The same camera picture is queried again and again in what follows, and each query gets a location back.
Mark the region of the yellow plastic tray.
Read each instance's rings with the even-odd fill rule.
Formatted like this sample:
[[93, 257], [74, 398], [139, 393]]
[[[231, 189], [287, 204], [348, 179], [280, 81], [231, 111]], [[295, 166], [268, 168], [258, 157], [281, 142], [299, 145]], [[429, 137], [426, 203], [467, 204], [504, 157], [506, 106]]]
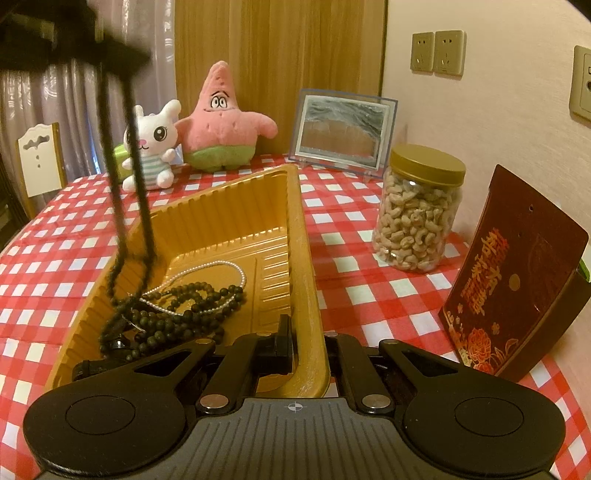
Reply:
[[293, 371], [259, 382], [260, 395], [312, 398], [329, 386], [322, 318], [304, 222], [297, 167], [266, 168], [154, 209], [155, 260], [146, 268], [144, 232], [133, 225], [128, 255], [111, 260], [81, 307], [48, 387], [69, 383], [74, 367], [99, 360], [126, 337], [138, 355], [157, 337], [189, 335], [229, 345], [274, 332], [291, 318]]

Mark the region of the grey sheer curtain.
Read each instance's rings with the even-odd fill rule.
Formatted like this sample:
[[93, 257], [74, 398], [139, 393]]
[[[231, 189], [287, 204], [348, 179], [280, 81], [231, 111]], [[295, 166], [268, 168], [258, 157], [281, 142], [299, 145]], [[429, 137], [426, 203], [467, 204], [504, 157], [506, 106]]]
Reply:
[[[133, 99], [146, 113], [157, 113], [176, 97], [174, 2], [91, 1], [103, 26], [151, 53], [151, 63], [133, 80]], [[27, 216], [34, 218], [54, 197], [29, 197], [17, 158], [17, 140], [31, 127], [59, 127], [66, 181], [105, 171], [99, 140], [96, 75], [79, 62], [50, 66], [42, 74], [1, 75], [1, 157]]]

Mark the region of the white wooden chair back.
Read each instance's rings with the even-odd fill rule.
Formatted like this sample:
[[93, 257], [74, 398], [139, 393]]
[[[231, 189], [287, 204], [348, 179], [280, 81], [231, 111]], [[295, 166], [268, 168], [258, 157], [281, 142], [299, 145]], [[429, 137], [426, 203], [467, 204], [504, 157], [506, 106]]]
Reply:
[[16, 143], [16, 153], [26, 189], [25, 211], [36, 216], [33, 199], [61, 190], [67, 184], [59, 124], [30, 127]]

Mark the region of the white bunny plush toy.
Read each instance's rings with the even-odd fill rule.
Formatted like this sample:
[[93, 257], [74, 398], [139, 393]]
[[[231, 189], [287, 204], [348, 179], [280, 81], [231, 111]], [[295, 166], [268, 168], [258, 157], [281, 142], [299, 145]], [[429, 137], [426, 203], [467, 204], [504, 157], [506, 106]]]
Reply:
[[180, 113], [177, 99], [168, 101], [157, 113], [145, 115], [141, 105], [133, 107], [140, 165], [147, 190], [167, 189], [174, 180], [171, 164], [179, 138], [175, 119]]

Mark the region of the dark red gift bag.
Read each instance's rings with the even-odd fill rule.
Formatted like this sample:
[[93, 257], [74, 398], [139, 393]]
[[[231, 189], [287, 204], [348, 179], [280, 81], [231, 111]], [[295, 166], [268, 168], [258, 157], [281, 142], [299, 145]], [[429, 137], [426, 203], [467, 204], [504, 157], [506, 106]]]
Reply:
[[477, 231], [439, 312], [468, 367], [521, 380], [567, 331], [590, 298], [582, 264], [588, 233], [502, 165]]

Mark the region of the cashew jar with gold lid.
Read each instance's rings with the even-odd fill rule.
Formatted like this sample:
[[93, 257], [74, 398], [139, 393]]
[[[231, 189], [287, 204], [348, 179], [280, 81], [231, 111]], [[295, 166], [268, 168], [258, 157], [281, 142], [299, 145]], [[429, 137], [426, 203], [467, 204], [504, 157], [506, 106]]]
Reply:
[[384, 175], [372, 245], [402, 271], [430, 272], [440, 262], [462, 200], [465, 164], [438, 149], [401, 144]]

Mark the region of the pink starfish plush toy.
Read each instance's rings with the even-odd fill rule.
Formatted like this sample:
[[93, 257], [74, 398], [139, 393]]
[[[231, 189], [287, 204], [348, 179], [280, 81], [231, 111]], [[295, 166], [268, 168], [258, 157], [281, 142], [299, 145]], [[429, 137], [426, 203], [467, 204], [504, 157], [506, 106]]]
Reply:
[[236, 170], [249, 164], [260, 136], [276, 137], [269, 116], [238, 107], [232, 75], [224, 60], [209, 69], [193, 112], [175, 123], [183, 161], [206, 172]]

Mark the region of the red white checkered tablecloth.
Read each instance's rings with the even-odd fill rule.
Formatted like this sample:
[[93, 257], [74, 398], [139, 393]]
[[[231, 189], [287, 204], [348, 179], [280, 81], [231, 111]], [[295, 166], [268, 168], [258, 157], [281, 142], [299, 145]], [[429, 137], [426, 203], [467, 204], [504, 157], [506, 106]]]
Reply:
[[[352, 173], [300, 172], [304, 221], [325, 330], [376, 345], [396, 338], [453, 357], [438, 313], [465, 258], [452, 235], [439, 268], [394, 270], [370, 239], [382, 185]], [[116, 246], [108, 180], [64, 188], [1, 255], [1, 475], [31, 479], [36, 464], [21, 425], [43, 391], [64, 338]]]

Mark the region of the wooden wardrobe panel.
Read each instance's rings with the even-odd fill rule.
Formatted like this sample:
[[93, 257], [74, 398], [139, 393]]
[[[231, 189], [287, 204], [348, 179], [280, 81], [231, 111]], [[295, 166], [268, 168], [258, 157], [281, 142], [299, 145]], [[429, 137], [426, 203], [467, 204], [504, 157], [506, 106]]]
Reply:
[[304, 88], [378, 95], [385, 1], [178, 1], [174, 54], [181, 114], [197, 104], [209, 68], [228, 62], [238, 105], [273, 118], [259, 154], [286, 154]]

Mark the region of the sand art picture frame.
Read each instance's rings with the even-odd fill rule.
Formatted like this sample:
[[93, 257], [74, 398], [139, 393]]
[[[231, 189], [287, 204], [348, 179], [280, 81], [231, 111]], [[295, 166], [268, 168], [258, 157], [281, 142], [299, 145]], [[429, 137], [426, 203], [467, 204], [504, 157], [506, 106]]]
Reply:
[[390, 157], [396, 99], [342, 91], [303, 89], [288, 158], [381, 178]]

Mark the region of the wall power socket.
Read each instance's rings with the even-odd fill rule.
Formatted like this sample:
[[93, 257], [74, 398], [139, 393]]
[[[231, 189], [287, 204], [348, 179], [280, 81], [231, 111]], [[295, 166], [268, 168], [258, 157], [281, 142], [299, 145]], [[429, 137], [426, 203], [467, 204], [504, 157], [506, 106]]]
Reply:
[[583, 119], [591, 119], [591, 50], [576, 45], [574, 47], [572, 83], [569, 110]]

